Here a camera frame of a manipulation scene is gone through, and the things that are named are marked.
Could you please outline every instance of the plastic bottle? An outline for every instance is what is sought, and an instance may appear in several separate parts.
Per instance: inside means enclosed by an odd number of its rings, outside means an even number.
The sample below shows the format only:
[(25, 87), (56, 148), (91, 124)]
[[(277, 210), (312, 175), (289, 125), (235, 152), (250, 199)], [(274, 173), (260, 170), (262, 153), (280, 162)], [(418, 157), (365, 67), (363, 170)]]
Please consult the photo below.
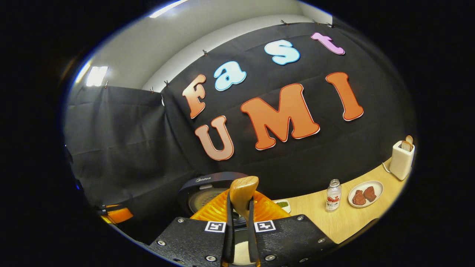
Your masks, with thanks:
[(340, 200), (342, 199), (342, 186), (338, 179), (330, 181), (330, 186), (327, 189), (326, 210), (327, 212), (333, 212), (340, 206)]

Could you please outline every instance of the orange letter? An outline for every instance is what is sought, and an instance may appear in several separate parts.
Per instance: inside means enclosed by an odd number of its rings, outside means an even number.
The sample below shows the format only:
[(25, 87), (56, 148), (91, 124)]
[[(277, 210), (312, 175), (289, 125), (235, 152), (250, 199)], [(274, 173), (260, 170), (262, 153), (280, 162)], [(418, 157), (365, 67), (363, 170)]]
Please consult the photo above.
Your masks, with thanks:
[(209, 128), (207, 125), (200, 126), (195, 130), (195, 134), (196, 136), (199, 137), (199, 140), (201, 141), (201, 144), (203, 145), (203, 148), (205, 149), (206, 154), (208, 154), (210, 158), (216, 161), (227, 160), (234, 153), (233, 142), (231, 141), (231, 137), (228, 134), (228, 130), (226, 129), (226, 126), (224, 125), (225, 122), (226, 122), (225, 116), (219, 116), (211, 121), (211, 126), (216, 128), (219, 136), (221, 137), (221, 141), (223, 141), (223, 144), (224, 144), (223, 150), (220, 150), (220, 151), (214, 148), (214, 145), (211, 142), (211, 139), (209, 138), (209, 134), (208, 134)]
[(266, 127), (282, 142), (286, 142), (289, 136), (290, 120), (294, 126), (292, 137), (295, 139), (316, 134), (320, 130), (308, 111), (303, 92), (304, 87), (301, 84), (283, 87), (280, 90), (279, 111), (259, 97), (242, 104), (241, 111), (247, 113), (256, 132), (257, 150), (271, 148), (276, 143), (276, 140), (269, 136)]
[(336, 91), (340, 95), (343, 104), (343, 119), (352, 121), (363, 115), (363, 107), (356, 101), (353, 90), (348, 84), (348, 75), (344, 72), (335, 72), (329, 74), (326, 78), (327, 82), (335, 86)]
[(188, 87), (183, 90), (182, 96), (186, 97), (188, 105), (190, 106), (190, 117), (194, 119), (198, 114), (205, 109), (205, 103), (202, 103), (198, 100), (198, 97), (203, 99), (205, 98), (205, 89), (201, 83), (206, 81), (206, 77), (203, 74), (198, 75)]

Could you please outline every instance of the bottle label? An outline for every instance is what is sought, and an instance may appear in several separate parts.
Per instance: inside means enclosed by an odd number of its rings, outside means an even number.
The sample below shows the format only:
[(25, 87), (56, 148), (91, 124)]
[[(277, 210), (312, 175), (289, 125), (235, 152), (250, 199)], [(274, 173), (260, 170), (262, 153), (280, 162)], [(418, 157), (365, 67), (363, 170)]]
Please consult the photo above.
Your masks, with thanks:
[(342, 195), (332, 195), (332, 196), (327, 196), (327, 204), (326, 204), (326, 209), (327, 210), (336, 210), (338, 206), (340, 205), (340, 197)]

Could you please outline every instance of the letter m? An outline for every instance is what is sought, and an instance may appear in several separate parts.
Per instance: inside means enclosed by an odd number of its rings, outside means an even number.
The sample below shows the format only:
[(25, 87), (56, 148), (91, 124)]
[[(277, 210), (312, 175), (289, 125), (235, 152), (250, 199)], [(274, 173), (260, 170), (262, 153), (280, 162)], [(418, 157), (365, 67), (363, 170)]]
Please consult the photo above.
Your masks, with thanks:
[(280, 90), (279, 110), (273, 109), (259, 97), (246, 101), (241, 111), (247, 113), (256, 132), (257, 150), (264, 150), (275, 145), (276, 140), (269, 136), (267, 129), (272, 131), (282, 142), (289, 135), (289, 124), (292, 121), (294, 130), (292, 137), (301, 139), (316, 134), (320, 127), (316, 124), (304, 99), (304, 87), (291, 84)]

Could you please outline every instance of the green food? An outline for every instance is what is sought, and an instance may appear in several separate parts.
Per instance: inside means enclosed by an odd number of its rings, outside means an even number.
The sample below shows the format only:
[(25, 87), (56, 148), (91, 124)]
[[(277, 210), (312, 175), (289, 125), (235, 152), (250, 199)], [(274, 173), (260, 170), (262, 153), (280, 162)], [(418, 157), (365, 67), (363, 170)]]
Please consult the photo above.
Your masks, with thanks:
[(283, 207), (287, 207), (289, 205), (289, 203), (283, 201), (283, 202), (277, 202), (277, 205), (279, 205), (279, 207), (283, 208)]

